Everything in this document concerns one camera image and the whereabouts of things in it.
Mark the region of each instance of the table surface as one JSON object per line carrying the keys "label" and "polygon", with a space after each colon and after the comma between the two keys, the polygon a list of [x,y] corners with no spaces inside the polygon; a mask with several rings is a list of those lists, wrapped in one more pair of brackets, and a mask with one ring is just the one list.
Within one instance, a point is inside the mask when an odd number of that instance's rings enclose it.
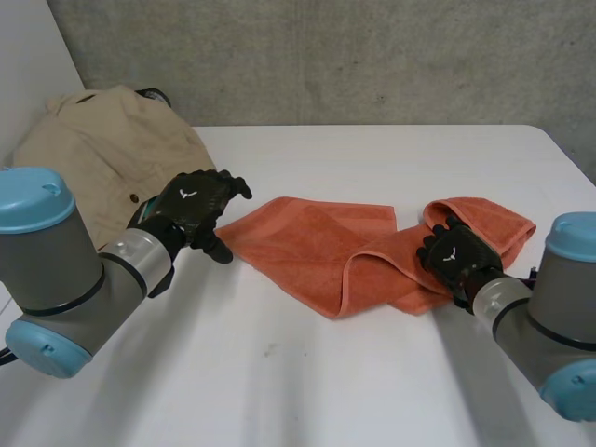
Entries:
{"label": "table surface", "polygon": [[[510,268],[537,265],[552,220],[594,210],[596,189],[525,126],[200,128],[242,175],[220,224],[277,196],[395,207],[482,196],[532,219]],[[596,445],[596,425],[543,403],[479,322],[454,306],[389,306],[329,321],[249,265],[183,252],[174,284],[143,303],[74,379],[0,368],[0,444],[12,446]],[[7,293],[0,293],[1,304]],[[0,316],[4,333],[19,309]]]}

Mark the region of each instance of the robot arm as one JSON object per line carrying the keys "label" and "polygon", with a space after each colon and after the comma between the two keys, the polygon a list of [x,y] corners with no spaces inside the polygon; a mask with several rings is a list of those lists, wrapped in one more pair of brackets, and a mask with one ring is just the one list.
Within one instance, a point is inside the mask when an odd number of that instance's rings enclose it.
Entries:
{"label": "robot arm", "polygon": [[180,174],[97,253],[58,174],[0,172],[0,280],[23,312],[7,331],[8,348],[42,373],[73,377],[145,296],[168,288],[182,248],[232,261],[214,229],[237,194],[251,198],[227,171]]}
{"label": "robot arm", "polygon": [[455,218],[433,228],[422,266],[476,316],[560,416],[596,421],[596,213],[555,220],[534,290]]}

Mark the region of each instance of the orange towel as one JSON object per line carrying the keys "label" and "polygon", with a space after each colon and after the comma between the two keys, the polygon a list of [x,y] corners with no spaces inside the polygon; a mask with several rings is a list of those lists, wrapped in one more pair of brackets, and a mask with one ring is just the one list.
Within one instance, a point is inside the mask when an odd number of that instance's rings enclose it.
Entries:
{"label": "orange towel", "polygon": [[419,315],[452,301],[415,255],[454,214],[510,266],[535,231],[528,219],[473,197],[430,203],[425,223],[397,231],[392,207],[280,197],[218,230],[238,257],[327,318],[380,304]]}

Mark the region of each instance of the beige jacket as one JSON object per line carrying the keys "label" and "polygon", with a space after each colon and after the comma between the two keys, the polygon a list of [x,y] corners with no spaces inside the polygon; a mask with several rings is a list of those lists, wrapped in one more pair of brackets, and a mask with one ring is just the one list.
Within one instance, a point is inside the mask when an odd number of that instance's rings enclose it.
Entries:
{"label": "beige jacket", "polygon": [[98,248],[178,173],[214,169],[203,142],[165,103],[122,86],[49,101],[13,162],[64,178]]}

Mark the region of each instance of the black cable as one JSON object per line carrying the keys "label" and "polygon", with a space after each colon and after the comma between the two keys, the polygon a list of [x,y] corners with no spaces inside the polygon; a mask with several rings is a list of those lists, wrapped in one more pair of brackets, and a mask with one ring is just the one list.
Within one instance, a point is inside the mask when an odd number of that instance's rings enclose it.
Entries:
{"label": "black cable", "polygon": [[3,357],[0,357],[0,366],[2,365],[6,365],[12,361],[15,361],[17,359],[17,356],[15,356],[12,352],[10,354],[7,354]]}

